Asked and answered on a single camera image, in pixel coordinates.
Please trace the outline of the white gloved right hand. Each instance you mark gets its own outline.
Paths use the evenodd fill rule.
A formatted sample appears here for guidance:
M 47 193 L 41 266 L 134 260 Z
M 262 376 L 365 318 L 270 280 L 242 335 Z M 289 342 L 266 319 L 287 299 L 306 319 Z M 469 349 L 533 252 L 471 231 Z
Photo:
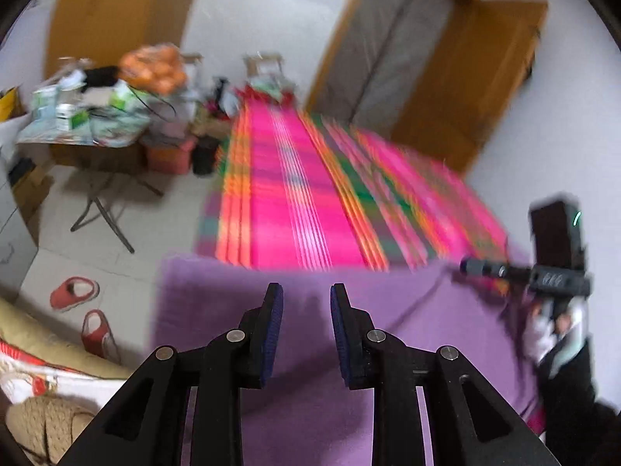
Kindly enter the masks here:
M 557 318 L 554 305 L 552 299 L 533 301 L 522 334 L 525 356 L 548 379 L 575 359 L 588 340 L 587 299 L 572 298 Z

